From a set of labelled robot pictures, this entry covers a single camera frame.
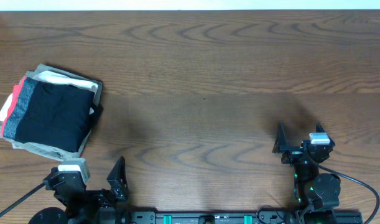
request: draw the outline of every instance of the white cloth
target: white cloth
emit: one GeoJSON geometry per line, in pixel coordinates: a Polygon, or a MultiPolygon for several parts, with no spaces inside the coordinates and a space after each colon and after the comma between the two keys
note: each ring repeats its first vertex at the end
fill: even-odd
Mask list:
{"type": "MultiPolygon", "coordinates": [[[[78,87],[82,90],[89,90],[95,93],[98,89],[98,85],[96,83],[93,83],[91,81],[87,80],[77,80],[74,78],[70,78],[65,75],[61,75],[59,73],[51,72],[51,71],[44,71],[36,76],[33,77],[34,80],[45,82],[45,83],[52,83],[56,85],[73,85],[75,87],[78,87]]],[[[10,94],[9,97],[7,97],[6,102],[4,103],[2,109],[0,110],[0,121],[4,121],[7,118],[7,111],[9,110],[9,107],[11,105],[13,94],[10,94]]],[[[90,108],[89,114],[94,113],[93,109],[90,108]]]]}

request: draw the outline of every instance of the pink fabric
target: pink fabric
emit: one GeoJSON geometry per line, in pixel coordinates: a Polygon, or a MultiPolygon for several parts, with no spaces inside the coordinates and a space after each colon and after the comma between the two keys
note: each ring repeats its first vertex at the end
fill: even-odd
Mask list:
{"type": "Polygon", "coordinates": [[[6,121],[9,119],[10,115],[13,113],[14,108],[17,105],[18,96],[20,95],[20,92],[22,90],[22,87],[24,86],[24,82],[25,82],[26,79],[27,79],[27,77],[22,78],[21,82],[20,82],[20,85],[14,85],[14,87],[13,87],[13,99],[12,99],[11,105],[10,105],[8,111],[7,111],[7,117],[3,121],[2,128],[1,128],[1,136],[2,137],[3,137],[4,126],[6,125],[6,121]]]}

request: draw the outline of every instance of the black cloth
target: black cloth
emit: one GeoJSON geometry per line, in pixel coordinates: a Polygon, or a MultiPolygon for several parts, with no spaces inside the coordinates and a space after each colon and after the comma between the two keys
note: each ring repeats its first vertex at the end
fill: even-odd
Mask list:
{"type": "Polygon", "coordinates": [[[17,126],[15,140],[78,152],[90,130],[94,95],[71,85],[38,82],[17,126]]]}

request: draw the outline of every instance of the wooden tabletop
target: wooden tabletop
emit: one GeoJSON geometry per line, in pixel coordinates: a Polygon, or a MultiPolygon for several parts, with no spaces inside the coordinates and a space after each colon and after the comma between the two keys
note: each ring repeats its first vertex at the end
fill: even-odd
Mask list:
{"type": "MultiPolygon", "coordinates": [[[[277,125],[299,145],[319,121],[336,141],[323,165],[380,194],[380,11],[0,12],[0,108],[40,63],[104,83],[88,189],[124,156],[133,206],[289,207],[277,125]]],[[[57,165],[0,140],[0,211],[57,165]]],[[[342,179],[340,209],[374,206],[342,179]]],[[[0,223],[46,207],[62,208],[42,189],[0,223]]]]}

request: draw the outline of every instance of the cable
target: cable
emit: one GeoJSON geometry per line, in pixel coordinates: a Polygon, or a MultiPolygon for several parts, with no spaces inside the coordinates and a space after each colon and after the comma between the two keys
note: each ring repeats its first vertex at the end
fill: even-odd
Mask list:
{"type": "Polygon", "coordinates": [[[260,220],[260,218],[259,218],[259,211],[260,211],[260,209],[262,209],[263,207],[270,207],[270,208],[272,208],[272,209],[276,212],[276,214],[278,215],[278,217],[283,221],[283,222],[280,222],[280,223],[277,223],[277,224],[285,223],[284,218],[282,218],[282,216],[277,212],[276,208],[274,208],[274,207],[271,206],[271,205],[263,205],[263,206],[261,206],[261,207],[257,210],[257,212],[256,212],[256,217],[259,219],[259,221],[260,221],[262,224],[266,224],[264,221],[260,220]]]}
{"type": "Polygon", "coordinates": [[[8,208],[6,208],[5,210],[3,210],[1,213],[0,213],[0,218],[5,215],[7,212],[9,212],[10,210],[12,210],[15,206],[19,205],[21,202],[23,202],[25,199],[27,199],[29,196],[31,196],[32,194],[34,194],[36,191],[38,191],[39,189],[41,189],[45,184],[41,183],[39,184],[36,188],[32,189],[30,192],[28,192],[26,195],[24,195],[22,198],[20,198],[18,201],[14,202],[12,205],[10,205],[8,208]]]}
{"type": "Polygon", "coordinates": [[[376,192],[376,190],[373,189],[373,188],[372,188],[371,186],[369,186],[368,184],[365,184],[364,182],[362,182],[362,181],[360,181],[360,180],[357,180],[357,179],[352,178],[352,177],[350,177],[350,176],[347,176],[347,175],[345,175],[345,174],[342,174],[342,173],[339,173],[339,172],[337,172],[337,171],[334,171],[334,170],[331,170],[331,169],[328,169],[328,168],[326,168],[326,167],[321,166],[320,164],[316,163],[316,162],[311,158],[310,153],[309,153],[308,150],[307,150],[306,155],[307,155],[307,157],[310,159],[310,162],[311,162],[313,165],[317,166],[318,168],[323,169],[323,170],[325,170],[325,171],[328,171],[328,172],[330,172],[330,173],[332,173],[332,174],[336,174],[336,175],[338,175],[338,176],[340,176],[340,177],[344,177],[344,178],[346,178],[346,179],[348,179],[348,180],[351,180],[351,181],[353,181],[353,182],[356,182],[357,184],[359,184],[359,185],[361,185],[361,186],[363,186],[363,187],[366,187],[367,189],[369,189],[370,191],[372,191],[372,193],[373,193],[373,194],[375,195],[375,197],[376,197],[376,205],[375,205],[375,209],[373,210],[371,216],[370,216],[370,217],[364,222],[364,224],[368,224],[368,223],[369,223],[369,222],[375,217],[376,213],[377,213],[378,210],[379,210],[379,206],[380,206],[380,198],[379,198],[379,194],[376,192]]]}

